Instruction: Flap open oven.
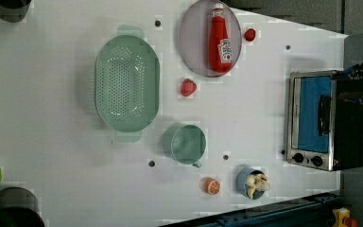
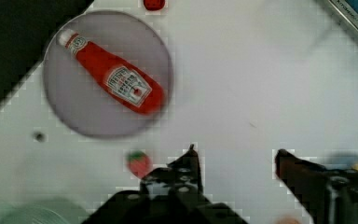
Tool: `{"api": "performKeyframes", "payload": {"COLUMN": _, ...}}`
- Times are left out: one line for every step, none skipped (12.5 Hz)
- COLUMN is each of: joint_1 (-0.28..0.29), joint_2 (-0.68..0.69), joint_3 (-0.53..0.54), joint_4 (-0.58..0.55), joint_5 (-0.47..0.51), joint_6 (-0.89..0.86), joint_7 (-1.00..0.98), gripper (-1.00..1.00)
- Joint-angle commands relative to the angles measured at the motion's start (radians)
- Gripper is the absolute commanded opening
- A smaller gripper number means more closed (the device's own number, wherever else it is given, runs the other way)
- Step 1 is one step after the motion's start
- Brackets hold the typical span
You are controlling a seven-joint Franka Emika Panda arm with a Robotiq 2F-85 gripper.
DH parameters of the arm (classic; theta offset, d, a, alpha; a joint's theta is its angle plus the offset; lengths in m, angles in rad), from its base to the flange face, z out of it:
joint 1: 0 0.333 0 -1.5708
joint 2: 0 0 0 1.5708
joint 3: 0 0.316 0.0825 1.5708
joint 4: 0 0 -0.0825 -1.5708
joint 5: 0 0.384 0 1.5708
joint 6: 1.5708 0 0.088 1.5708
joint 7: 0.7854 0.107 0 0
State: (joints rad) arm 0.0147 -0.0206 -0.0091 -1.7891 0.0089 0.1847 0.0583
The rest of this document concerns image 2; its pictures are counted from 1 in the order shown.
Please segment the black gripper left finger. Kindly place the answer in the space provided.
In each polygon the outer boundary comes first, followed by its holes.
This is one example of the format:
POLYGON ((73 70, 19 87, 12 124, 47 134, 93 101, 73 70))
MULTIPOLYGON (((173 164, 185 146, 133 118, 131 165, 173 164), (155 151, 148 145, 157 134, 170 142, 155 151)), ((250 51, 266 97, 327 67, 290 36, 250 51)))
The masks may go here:
POLYGON ((141 179, 138 190, 123 190, 83 224, 248 224, 224 203, 203 194, 199 155, 193 147, 141 179))

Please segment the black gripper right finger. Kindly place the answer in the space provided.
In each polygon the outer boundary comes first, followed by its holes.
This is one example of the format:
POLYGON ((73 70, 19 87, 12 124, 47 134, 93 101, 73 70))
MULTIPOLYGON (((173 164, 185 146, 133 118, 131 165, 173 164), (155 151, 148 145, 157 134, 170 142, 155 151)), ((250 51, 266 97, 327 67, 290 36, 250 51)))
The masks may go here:
POLYGON ((328 169, 280 149, 276 176, 295 195, 314 224, 358 224, 358 171, 328 169))

